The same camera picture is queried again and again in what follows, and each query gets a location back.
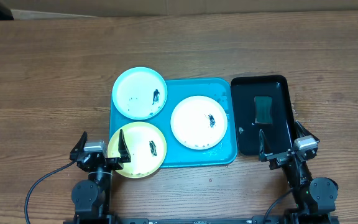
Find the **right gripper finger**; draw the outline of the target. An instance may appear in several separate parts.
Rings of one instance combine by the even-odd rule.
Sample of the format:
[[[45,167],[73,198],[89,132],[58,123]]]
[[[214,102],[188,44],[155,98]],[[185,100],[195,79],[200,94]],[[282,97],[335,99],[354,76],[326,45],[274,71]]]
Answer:
[[[320,142],[319,138],[317,138],[314,134],[309,132],[298,120],[295,121],[295,131],[296,131],[297,138],[312,136],[316,142]]]
[[[265,134],[262,129],[259,130],[259,161],[266,162],[268,161],[268,156],[272,155],[272,150],[270,145],[265,137]]]

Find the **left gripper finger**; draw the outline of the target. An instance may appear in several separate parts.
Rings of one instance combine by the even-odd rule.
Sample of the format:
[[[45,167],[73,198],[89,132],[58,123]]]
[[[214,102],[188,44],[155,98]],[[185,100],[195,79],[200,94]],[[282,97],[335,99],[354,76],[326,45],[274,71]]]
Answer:
[[[88,139],[88,134],[86,131],[80,137],[80,140],[76,143],[74,148],[70,151],[70,160],[76,161],[78,156],[84,151],[85,144]]]
[[[120,153],[120,160],[122,163],[131,162],[131,155],[125,141],[123,129],[119,130],[118,152]]]

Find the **green orange sponge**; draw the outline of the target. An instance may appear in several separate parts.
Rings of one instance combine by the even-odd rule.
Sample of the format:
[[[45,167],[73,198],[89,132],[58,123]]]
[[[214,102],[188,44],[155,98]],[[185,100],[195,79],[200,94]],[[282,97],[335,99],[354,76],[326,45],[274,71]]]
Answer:
[[[273,99],[269,96],[255,96],[255,123],[272,124],[272,105]]]

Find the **light blue plate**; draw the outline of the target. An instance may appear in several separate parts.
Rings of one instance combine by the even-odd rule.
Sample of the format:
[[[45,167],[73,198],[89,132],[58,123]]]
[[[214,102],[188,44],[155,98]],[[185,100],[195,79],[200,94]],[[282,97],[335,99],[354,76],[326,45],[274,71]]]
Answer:
[[[134,67],[116,79],[111,98],[118,112],[125,117],[145,120],[162,110],[167,93],[167,84],[158,72],[147,67]]]

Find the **white plate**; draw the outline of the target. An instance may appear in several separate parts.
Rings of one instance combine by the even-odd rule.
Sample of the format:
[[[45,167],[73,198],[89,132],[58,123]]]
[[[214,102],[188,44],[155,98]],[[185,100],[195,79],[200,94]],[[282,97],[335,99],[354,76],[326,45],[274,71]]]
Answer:
[[[223,140],[228,120],[216,100],[207,96],[191,96],[176,105],[170,126],[179,143],[190,149],[205,150]]]

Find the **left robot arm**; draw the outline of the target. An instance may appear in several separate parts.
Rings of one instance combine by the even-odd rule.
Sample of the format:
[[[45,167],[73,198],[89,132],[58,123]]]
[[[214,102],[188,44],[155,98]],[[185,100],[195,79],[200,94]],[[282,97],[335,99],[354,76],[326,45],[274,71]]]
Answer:
[[[78,182],[71,191],[75,205],[73,223],[120,223],[117,215],[110,212],[112,172],[122,170],[131,161],[123,130],[119,131],[117,157],[109,158],[103,140],[89,141],[84,132],[70,152],[70,160],[88,178]]]

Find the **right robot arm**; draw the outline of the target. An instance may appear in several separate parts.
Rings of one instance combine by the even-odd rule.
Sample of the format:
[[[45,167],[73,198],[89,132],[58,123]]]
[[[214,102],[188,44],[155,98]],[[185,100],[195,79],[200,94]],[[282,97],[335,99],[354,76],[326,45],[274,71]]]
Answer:
[[[291,148],[279,154],[270,150],[267,138],[259,131],[259,161],[269,162],[269,168],[281,168],[287,178],[290,189],[280,196],[266,211],[262,223],[339,223],[332,216],[338,196],[338,184],[327,177],[313,178],[306,162],[314,157],[318,150],[319,139],[305,129],[299,121],[295,122],[297,138]],[[270,212],[287,195],[293,195],[296,208],[285,210],[282,216],[271,216]]]

